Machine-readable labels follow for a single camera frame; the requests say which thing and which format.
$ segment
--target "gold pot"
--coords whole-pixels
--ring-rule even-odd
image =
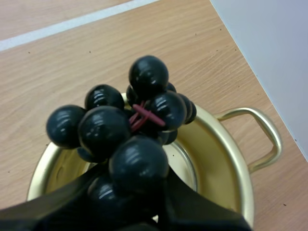
[[[196,108],[195,121],[181,126],[177,140],[164,146],[169,164],[191,188],[218,205],[243,214],[252,227],[254,197],[250,174],[277,161],[282,152],[279,133],[271,120],[254,108],[235,108],[214,116]],[[248,165],[220,123],[244,114],[252,115],[273,143],[268,154]],[[63,150],[50,143],[34,172],[27,200],[60,188],[89,167],[91,164],[81,160],[75,150]]]

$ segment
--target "white wall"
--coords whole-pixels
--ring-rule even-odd
[[[211,2],[308,160],[308,1]]]

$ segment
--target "red plastic stick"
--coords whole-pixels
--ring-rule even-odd
[[[135,122],[135,120],[138,118],[138,116],[139,116],[139,113],[138,113],[138,112],[136,112],[135,114],[133,114],[133,115],[131,116],[131,118],[129,118],[129,123],[132,125],[132,124]]]
[[[158,126],[164,127],[166,123],[159,118],[158,116],[154,115],[152,112],[145,110],[141,106],[134,104],[133,108],[136,112],[138,112],[142,116],[148,116],[148,119],[151,120],[153,123],[157,124]]]
[[[143,124],[145,124],[145,122],[148,120],[149,115],[151,112],[148,112],[148,115],[146,115],[145,117],[141,118],[140,120],[138,120],[136,123],[134,123],[131,126],[131,131],[135,132],[136,130],[138,130],[139,128],[142,127]]]

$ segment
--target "white stripe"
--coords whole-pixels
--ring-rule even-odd
[[[22,35],[18,35],[12,38],[8,38],[0,41],[0,51],[7,50],[12,47],[16,47],[25,43],[33,42],[38,39],[42,39],[51,35],[58,34],[60,32],[73,29],[78,26],[82,26],[88,23],[92,23],[103,18],[107,18],[119,13],[123,13],[159,0],[132,0],[117,6],[112,6],[100,11],[89,13],[77,18],[73,18],[61,23],[53,24],[51,26],[44,27],[42,29],[34,30]]]

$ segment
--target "black object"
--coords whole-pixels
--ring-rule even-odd
[[[192,115],[191,117],[187,120],[187,122],[185,122],[185,124],[190,124],[191,122],[194,121],[194,119],[196,118],[197,116],[197,109],[196,109],[196,106],[194,105],[193,102],[192,103]]]
[[[85,107],[87,110],[99,106],[113,106],[123,109],[124,100],[117,89],[107,84],[101,84],[93,87],[85,98]]]
[[[91,153],[89,153],[86,149],[82,147],[77,148],[77,153],[81,159],[90,163],[101,163],[106,160],[104,158],[93,156]]]
[[[177,90],[175,89],[174,85],[172,83],[168,83],[167,85],[167,90],[173,91],[173,92],[177,92]]]
[[[162,231],[251,231],[242,215],[194,192],[171,168],[158,216]]]
[[[81,145],[93,156],[109,158],[118,145],[129,139],[130,123],[116,107],[100,106],[88,111],[78,128]]]
[[[177,136],[178,136],[178,130],[169,132],[169,136],[165,145],[171,144],[173,141],[177,139]]]
[[[133,87],[129,85],[126,89],[126,98],[128,104],[132,107],[133,104],[140,104],[141,99],[139,99],[138,95],[134,91]]]
[[[168,142],[168,138],[169,138],[169,132],[162,132],[159,131],[158,132],[158,136],[160,138],[160,142],[162,145],[165,145]]]
[[[191,117],[192,117],[192,112],[193,112],[193,106],[192,106],[192,102],[183,94],[181,93],[178,93],[178,95],[183,99],[184,103],[185,103],[185,106],[186,106],[186,118],[185,118],[185,121],[184,123],[188,122]]]
[[[142,100],[148,100],[165,91],[169,74],[166,65],[154,56],[136,60],[129,70],[129,82]]]
[[[131,118],[136,112],[134,109],[128,109],[128,108],[124,108],[124,113],[126,114],[127,118]]]
[[[78,125],[86,110],[76,105],[66,105],[55,110],[46,124],[47,135],[52,142],[63,148],[77,148]]]
[[[151,201],[117,190],[109,174],[105,173],[89,186],[86,210],[94,220],[100,221],[104,231],[113,231],[156,216],[157,211]]]
[[[161,118],[166,125],[160,130],[176,130],[186,119],[187,111],[183,99],[172,91],[167,91],[153,97],[145,108]]]
[[[109,160],[109,172],[125,191],[155,194],[169,171],[162,146],[151,138],[134,136],[120,145]]]
[[[66,186],[32,201],[0,210],[1,231],[102,231],[102,220],[93,216],[88,189],[102,196],[93,181],[107,172],[96,165]],[[148,219],[117,231],[251,231],[242,215],[205,199],[190,189],[170,168],[164,190],[157,193],[159,222]]]

